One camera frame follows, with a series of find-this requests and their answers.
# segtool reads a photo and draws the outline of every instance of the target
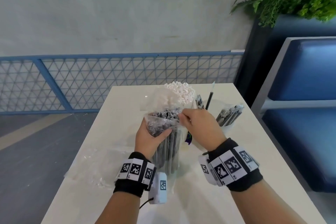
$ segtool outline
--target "dark planter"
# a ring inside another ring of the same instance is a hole
[[[255,20],[234,84],[252,106],[287,37],[336,36],[336,18],[328,22],[281,15],[275,27],[261,27]]]

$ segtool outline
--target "gray floor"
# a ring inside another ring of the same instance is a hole
[[[1,223],[42,221],[96,116],[67,116],[0,151]],[[0,134],[43,118],[0,116]]]

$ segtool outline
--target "person's left hand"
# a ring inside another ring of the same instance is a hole
[[[147,130],[146,120],[144,118],[135,136],[134,151],[142,153],[149,160],[153,157],[159,144],[165,140],[170,133],[171,129],[167,129],[157,137],[151,136]]]

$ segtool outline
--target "person's right hand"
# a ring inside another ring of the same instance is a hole
[[[207,151],[216,149],[226,140],[214,116],[205,109],[183,109],[179,115],[180,123],[192,137]]]

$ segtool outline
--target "blue cushion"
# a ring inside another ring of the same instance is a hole
[[[272,100],[336,99],[336,39],[293,40],[268,97]]]
[[[336,192],[336,108],[267,110],[262,119],[314,191]]]

